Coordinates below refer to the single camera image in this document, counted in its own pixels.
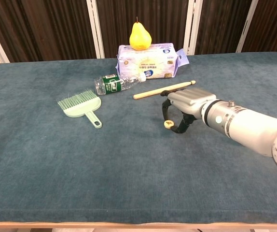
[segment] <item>wet wipes pack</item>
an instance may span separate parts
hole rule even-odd
[[[116,69],[121,77],[144,72],[146,79],[172,78],[178,67],[189,64],[183,49],[176,52],[172,43],[152,44],[141,51],[129,45],[120,45],[117,58]]]

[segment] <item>yellow pear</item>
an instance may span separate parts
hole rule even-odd
[[[134,50],[145,50],[152,44],[152,38],[144,26],[137,21],[133,24],[130,45]]]

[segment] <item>plastic water bottle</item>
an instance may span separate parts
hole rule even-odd
[[[116,74],[112,74],[97,78],[95,80],[95,86],[98,95],[105,95],[129,89],[137,83],[144,81],[146,81],[144,72],[141,72],[138,77],[132,76],[123,78],[120,78]]]

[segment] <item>brush handle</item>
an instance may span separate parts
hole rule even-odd
[[[183,88],[183,87],[186,87],[186,86],[189,86],[189,85],[194,85],[194,84],[195,84],[195,81],[188,81],[188,82],[183,82],[183,83],[179,83],[179,84],[172,85],[172,86],[158,88],[158,89],[151,90],[151,91],[148,91],[148,92],[135,94],[135,95],[133,95],[133,99],[137,100],[137,99],[141,99],[141,98],[146,98],[146,97],[149,97],[149,96],[152,96],[152,95],[160,94],[164,90],[170,91],[170,90]]]
[[[94,112],[90,111],[85,113],[86,117],[91,121],[95,128],[101,128],[102,122],[98,119],[98,117],[94,114]]]

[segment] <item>robotic arm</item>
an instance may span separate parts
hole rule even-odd
[[[277,164],[277,118],[223,101],[198,88],[164,91],[162,104],[166,128],[184,133],[197,119],[249,149],[269,157]],[[168,107],[174,105],[183,113],[180,125],[168,120]]]

